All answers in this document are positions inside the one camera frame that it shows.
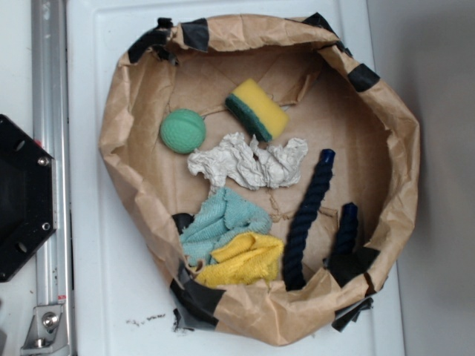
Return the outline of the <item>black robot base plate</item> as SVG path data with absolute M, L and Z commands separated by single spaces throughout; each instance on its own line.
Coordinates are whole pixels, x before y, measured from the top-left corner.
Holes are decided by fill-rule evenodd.
M 54 158 L 1 115 L 1 281 L 6 283 L 55 232 Z

